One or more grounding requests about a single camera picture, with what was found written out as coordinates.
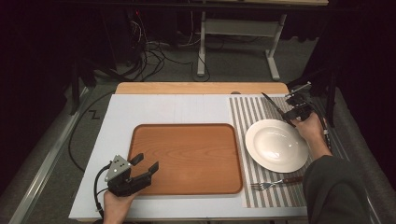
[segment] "striped placemat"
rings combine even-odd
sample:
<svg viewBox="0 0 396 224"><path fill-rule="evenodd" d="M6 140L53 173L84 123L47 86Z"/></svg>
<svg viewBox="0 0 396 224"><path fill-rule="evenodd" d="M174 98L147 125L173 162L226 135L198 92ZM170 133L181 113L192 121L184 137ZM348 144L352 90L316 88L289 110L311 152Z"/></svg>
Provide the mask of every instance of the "striped placemat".
<svg viewBox="0 0 396 224"><path fill-rule="evenodd" d="M284 111L289 111L285 97L272 97L274 102ZM255 162L245 145L245 134L253 123L261 119L279 119L280 115L274 107L264 98L259 96L237 96L229 99L231 119L235 128L239 145L241 167L243 170L244 188L242 190L244 207L301 207L306 206L301 183L280 185L263 191L251 189L251 183L276 181L282 178L303 175L307 166L312 162L309 157L304 167L298 171L281 174L269 171Z"/></svg>

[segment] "sleeve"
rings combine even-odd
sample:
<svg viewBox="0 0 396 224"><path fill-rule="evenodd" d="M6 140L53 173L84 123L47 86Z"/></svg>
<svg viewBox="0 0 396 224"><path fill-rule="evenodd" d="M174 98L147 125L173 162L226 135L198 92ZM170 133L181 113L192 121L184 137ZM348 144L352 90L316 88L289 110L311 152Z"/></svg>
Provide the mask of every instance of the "sleeve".
<svg viewBox="0 0 396 224"><path fill-rule="evenodd" d="M370 223L365 187L349 161L323 156L304 175L309 223Z"/></svg>

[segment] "table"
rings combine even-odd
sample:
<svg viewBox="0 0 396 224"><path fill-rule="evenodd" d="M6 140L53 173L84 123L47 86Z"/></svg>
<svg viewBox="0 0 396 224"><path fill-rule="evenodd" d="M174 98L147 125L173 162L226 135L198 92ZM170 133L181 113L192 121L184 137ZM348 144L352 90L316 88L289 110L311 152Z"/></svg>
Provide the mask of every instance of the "table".
<svg viewBox="0 0 396 224"><path fill-rule="evenodd" d="M221 122L230 123L225 99L231 92L275 96L289 93L283 83L121 83L112 96L106 116L96 140L86 173L81 181L70 218L93 221L99 218L92 197L92 184L97 172L114 155L126 156L131 132L139 122ZM197 99L185 107L184 98ZM150 115L149 111L159 113ZM99 189L106 183L99 183ZM224 220L277 219L306 217L301 207L242 207L241 195L167 195L138 196L127 219L159 220Z"/></svg>
<svg viewBox="0 0 396 224"><path fill-rule="evenodd" d="M216 2L239 2L234 0L217 0ZM328 0L245 0L244 3L254 4L276 4L287 6L327 6ZM271 76L274 81L279 81L280 76L277 72L274 54L283 26L285 25L287 14L282 14L278 21L240 21L224 19L207 19L202 12L201 20L201 41L198 58L198 77L205 75L205 35L253 35L268 36L273 38L272 46L265 51L265 57L270 68Z"/></svg>

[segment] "wooden tray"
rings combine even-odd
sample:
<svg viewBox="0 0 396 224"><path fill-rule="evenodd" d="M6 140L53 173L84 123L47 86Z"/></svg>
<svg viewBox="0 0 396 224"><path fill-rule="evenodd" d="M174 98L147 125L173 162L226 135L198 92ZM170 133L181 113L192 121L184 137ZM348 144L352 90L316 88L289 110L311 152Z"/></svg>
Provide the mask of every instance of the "wooden tray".
<svg viewBox="0 0 396 224"><path fill-rule="evenodd" d="M242 189L229 124L142 124L134 129L128 160L141 152L145 159L132 167L132 176L160 163L142 195L233 194Z"/></svg>

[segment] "white plate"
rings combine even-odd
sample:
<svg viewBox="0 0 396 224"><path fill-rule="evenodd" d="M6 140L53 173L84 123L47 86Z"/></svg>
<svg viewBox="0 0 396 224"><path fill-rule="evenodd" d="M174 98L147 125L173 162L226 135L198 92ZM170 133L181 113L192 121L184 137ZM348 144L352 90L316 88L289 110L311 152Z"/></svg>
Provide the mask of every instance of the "white plate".
<svg viewBox="0 0 396 224"><path fill-rule="evenodd" d="M245 143L253 160L274 172L294 172L303 167L308 158L308 145L298 131L277 119L252 124Z"/></svg>

